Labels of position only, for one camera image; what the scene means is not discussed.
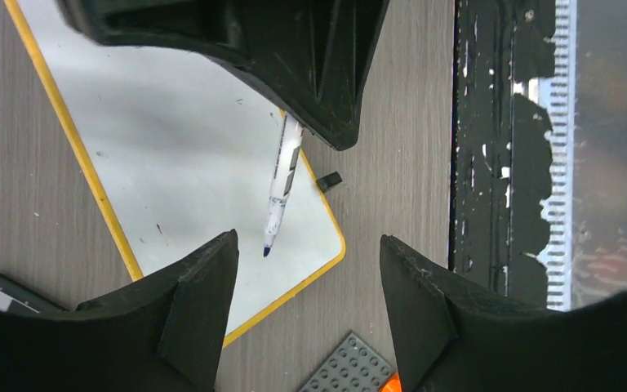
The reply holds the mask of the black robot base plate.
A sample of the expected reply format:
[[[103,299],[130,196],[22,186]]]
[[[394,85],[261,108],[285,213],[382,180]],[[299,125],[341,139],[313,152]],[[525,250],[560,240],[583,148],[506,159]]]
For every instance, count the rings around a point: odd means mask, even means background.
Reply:
[[[543,307],[550,237],[546,109],[515,91],[554,74],[552,1],[459,1],[453,52],[449,268]]]

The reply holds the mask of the blue capped whiteboard marker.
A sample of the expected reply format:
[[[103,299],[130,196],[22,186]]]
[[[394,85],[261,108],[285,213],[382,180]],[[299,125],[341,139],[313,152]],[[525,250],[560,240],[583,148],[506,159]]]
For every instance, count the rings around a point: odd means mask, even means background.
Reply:
[[[300,156],[304,127],[291,114],[285,113],[278,146],[278,156],[269,191],[265,222],[263,257],[267,257],[278,236]]]

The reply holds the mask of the black white chessboard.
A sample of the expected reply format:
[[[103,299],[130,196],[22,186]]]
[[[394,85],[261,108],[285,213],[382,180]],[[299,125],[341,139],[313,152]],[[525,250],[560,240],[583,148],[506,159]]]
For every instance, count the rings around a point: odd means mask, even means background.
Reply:
[[[65,312],[67,309],[0,274],[0,311],[13,314]]]

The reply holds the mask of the grey studded baseplate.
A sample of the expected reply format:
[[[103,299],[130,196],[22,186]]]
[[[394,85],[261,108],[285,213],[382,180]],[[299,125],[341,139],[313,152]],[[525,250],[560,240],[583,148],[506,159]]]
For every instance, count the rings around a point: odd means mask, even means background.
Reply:
[[[395,372],[386,359],[350,332],[298,391],[381,391]]]

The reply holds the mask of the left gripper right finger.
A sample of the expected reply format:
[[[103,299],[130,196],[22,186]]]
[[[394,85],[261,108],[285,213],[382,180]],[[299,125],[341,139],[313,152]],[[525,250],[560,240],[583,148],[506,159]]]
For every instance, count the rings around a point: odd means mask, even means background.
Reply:
[[[380,275],[405,391],[627,391],[627,291],[548,310],[500,296],[388,235]]]

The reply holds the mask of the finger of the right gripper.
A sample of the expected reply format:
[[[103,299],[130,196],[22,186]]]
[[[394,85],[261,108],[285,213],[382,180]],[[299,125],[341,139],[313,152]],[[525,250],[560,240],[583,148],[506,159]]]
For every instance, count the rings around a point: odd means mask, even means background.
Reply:
[[[358,142],[386,1],[64,0],[66,24],[103,46],[196,52],[333,149]]]

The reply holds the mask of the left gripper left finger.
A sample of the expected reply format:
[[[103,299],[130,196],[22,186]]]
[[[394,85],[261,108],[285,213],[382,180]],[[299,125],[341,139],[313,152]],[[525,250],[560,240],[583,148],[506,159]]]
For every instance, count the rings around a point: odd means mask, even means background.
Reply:
[[[73,311],[0,311],[0,391],[213,390],[238,256],[230,230]]]

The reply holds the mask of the yellow framed whiteboard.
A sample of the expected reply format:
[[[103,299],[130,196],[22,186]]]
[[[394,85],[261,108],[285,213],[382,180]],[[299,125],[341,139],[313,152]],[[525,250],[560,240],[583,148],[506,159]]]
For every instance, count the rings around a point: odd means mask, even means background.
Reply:
[[[6,6],[134,280],[235,230],[231,343],[343,259],[345,238],[306,158],[262,254],[275,105],[200,55],[96,45],[53,1]]]

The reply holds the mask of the orange curved block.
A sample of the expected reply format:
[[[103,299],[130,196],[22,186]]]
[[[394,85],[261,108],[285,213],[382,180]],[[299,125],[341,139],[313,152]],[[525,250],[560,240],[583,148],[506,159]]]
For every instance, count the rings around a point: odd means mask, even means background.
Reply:
[[[380,388],[380,392],[402,392],[399,374],[395,372]]]

